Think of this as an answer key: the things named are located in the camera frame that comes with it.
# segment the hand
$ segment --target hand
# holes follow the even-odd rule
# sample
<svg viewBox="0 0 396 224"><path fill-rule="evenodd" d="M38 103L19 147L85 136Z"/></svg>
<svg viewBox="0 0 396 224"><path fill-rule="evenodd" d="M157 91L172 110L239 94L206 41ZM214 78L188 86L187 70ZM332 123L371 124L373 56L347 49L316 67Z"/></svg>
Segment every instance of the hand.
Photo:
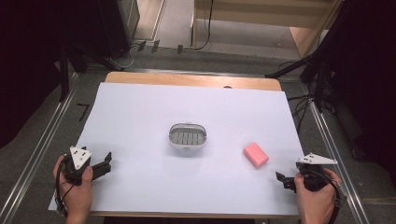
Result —
<svg viewBox="0 0 396 224"><path fill-rule="evenodd" d="M341 184L341 178L333 171L324 169L331 180ZM329 221L334 209L334 188L328 184L319 191L309 191L304 186L304 177L294 178L297 189L298 210L304 224L323 224Z"/></svg>
<svg viewBox="0 0 396 224"><path fill-rule="evenodd" d="M55 178L58 167L63 159L64 156L61 156L56 162L55 167L53 168L52 173ZM81 185L74 186L70 190L72 185L66 182L64 173L61 173L60 192L68 213L66 223L80 224L86 222L92 205L92 175L93 173L91 166L87 166L84 173L82 174Z"/></svg>

